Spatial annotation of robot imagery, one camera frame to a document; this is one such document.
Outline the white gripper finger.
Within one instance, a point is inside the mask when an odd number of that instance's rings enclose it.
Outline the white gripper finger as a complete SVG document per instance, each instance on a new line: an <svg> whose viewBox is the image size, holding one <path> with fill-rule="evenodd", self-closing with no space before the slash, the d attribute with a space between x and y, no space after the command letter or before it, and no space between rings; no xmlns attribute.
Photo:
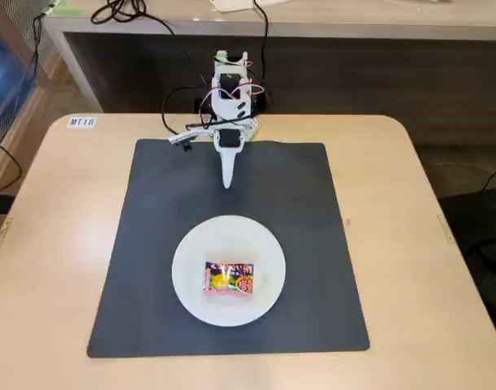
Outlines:
<svg viewBox="0 0 496 390"><path fill-rule="evenodd" d="M241 148L220 148L218 150L222 167L222 183L225 189L229 189L231 186L235 169L235 159L241 152Z"/></svg>

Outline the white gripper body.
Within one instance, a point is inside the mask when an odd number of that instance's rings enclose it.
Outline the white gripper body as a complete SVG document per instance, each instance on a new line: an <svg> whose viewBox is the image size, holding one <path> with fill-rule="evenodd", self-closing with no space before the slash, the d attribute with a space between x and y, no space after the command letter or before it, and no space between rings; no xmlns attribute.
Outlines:
<svg viewBox="0 0 496 390"><path fill-rule="evenodd" d="M244 134L239 128L219 128L214 131L213 145L218 153L239 153L244 148Z"/></svg>

